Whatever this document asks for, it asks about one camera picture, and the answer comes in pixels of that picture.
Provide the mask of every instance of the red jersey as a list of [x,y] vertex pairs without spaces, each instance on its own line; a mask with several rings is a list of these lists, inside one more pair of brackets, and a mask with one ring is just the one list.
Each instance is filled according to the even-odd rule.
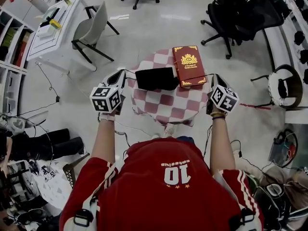
[[[241,216],[240,206],[249,208],[258,220],[258,230],[263,229],[263,216],[245,173],[219,172],[227,185],[223,187],[210,174],[200,150],[189,142],[167,138],[137,143],[127,150],[124,162],[96,194],[98,231],[226,231],[230,219]],[[60,231],[104,180],[110,166],[99,158],[85,164],[62,212]]]

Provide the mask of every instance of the white tiled floor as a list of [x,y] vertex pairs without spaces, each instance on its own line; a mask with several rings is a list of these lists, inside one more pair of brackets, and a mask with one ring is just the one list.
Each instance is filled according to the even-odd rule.
[[[88,5],[97,5],[103,0],[85,1]],[[94,86],[118,67],[131,69],[152,52],[183,45],[198,45],[206,72],[222,75],[238,92],[241,103],[261,104],[270,101],[266,79],[250,82],[251,78],[271,72],[270,56],[262,32],[258,32],[253,41],[231,47],[233,57],[230,60],[225,58],[227,49],[222,39],[212,41],[206,46],[200,44],[201,40],[216,34],[213,28],[200,24],[201,19],[209,20],[205,11],[213,0],[160,0],[160,3],[155,3],[155,0],[140,0],[137,10],[132,9],[135,0],[105,1],[108,16],[113,17],[110,23],[120,35],[106,27],[97,48],[115,61],[111,63],[100,55],[87,51],[88,56],[95,62],[97,71],[70,66],[70,77],[74,83],[66,75],[62,76],[57,70],[43,65],[43,70],[61,97],[60,104],[48,108],[49,116],[43,123],[44,128],[68,128],[72,136],[82,137],[86,150],[91,152],[98,127],[97,114],[77,86],[89,95]],[[120,15],[125,15],[122,16],[125,19],[114,19]],[[86,19],[85,12],[80,16]],[[20,113],[53,103],[55,95],[48,88],[49,84],[42,72],[30,62],[20,99]],[[127,97],[130,95],[127,90],[124,94]],[[130,98],[126,98],[122,114],[116,119],[125,126],[143,129],[150,135],[162,134],[164,131],[163,127],[150,117],[135,115],[131,109]],[[269,111],[238,106],[227,117],[227,123],[230,140],[239,139],[242,142],[243,156],[262,167],[267,164],[274,136],[284,125],[284,110],[278,107]],[[206,131],[210,125],[211,119],[204,110],[197,115],[194,127],[179,125],[176,135],[192,136],[196,145],[204,151]],[[150,136],[141,131],[123,127],[118,123],[115,127],[116,130],[128,134],[130,144],[150,139]],[[208,163],[209,145],[206,154]],[[116,154],[121,157],[127,148],[125,136],[116,135]]]

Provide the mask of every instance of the gold emblem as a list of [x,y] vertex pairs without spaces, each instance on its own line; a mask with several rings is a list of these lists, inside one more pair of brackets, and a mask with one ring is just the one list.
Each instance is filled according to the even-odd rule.
[[198,50],[197,46],[188,46],[189,48]]
[[191,85],[191,82],[182,81],[182,85]]
[[181,62],[183,65],[186,65],[186,64],[196,64],[198,61],[194,55],[191,56],[190,54],[186,54],[185,57],[182,56]]
[[174,48],[174,51],[177,52],[177,50],[180,50],[180,49],[182,49],[182,48],[183,48],[183,47],[175,47],[175,48]]
[[203,80],[200,80],[198,83],[205,83],[205,77]]

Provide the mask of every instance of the black and white marker cube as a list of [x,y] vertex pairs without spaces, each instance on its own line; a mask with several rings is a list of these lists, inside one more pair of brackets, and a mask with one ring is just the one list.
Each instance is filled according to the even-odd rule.
[[112,113],[120,104],[119,87],[94,87],[90,99],[97,112]]
[[236,92],[216,85],[211,100],[218,109],[229,113],[237,105],[239,97]]

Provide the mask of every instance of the red and white checkered cloth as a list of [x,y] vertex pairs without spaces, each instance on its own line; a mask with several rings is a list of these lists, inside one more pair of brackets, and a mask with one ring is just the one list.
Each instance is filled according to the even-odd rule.
[[[132,72],[151,68],[172,67],[176,76],[172,50],[159,50],[149,55]],[[131,90],[133,110],[136,114],[149,114],[161,125],[167,123],[183,123],[193,126],[194,116],[206,106],[210,84],[182,88],[175,90],[142,90],[138,89],[136,80],[127,79]]]

